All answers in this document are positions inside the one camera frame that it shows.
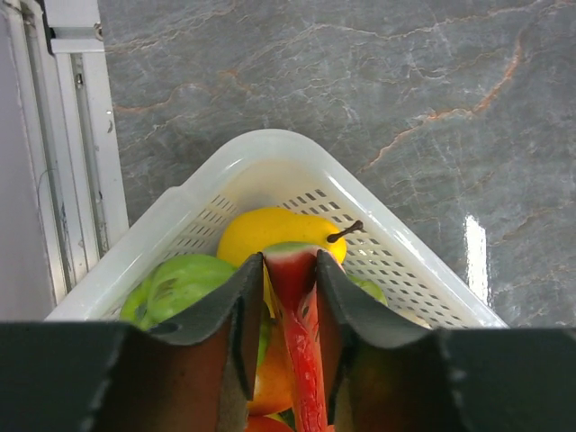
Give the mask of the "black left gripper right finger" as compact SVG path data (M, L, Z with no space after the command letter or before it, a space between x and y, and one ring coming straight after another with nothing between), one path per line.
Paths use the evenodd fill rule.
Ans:
M571 328L426 329L317 258L328 418L339 431L572 431Z

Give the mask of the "watermelon slice toy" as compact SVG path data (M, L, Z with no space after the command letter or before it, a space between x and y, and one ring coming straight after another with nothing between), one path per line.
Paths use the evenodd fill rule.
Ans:
M329 429L316 291L319 250L308 243L284 242L263 251L274 311L283 331L298 431Z

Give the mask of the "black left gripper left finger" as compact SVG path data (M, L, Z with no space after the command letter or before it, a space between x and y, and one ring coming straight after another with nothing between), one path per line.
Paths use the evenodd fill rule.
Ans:
M119 321L1 327L4 431L241 431L254 391L263 258L149 331Z

